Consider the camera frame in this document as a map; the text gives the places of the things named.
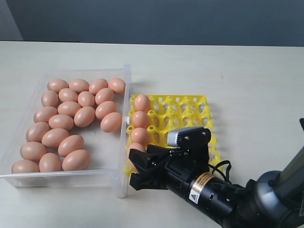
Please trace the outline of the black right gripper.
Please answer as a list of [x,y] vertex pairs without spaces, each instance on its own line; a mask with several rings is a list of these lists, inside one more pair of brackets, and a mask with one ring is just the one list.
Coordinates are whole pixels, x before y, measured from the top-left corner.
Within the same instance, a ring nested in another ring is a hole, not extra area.
[[130,177],[135,190],[188,190],[196,177],[209,171],[208,145],[197,149],[148,145],[147,152],[131,149],[128,158],[138,172]]

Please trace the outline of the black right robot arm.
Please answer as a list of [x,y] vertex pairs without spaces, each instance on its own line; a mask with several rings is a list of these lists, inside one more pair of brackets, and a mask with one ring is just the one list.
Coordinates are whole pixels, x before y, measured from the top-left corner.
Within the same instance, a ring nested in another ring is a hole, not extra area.
[[283,171],[268,171],[245,187],[209,172],[207,145],[131,149],[135,190],[170,190],[223,228],[296,228],[304,223],[304,153]]

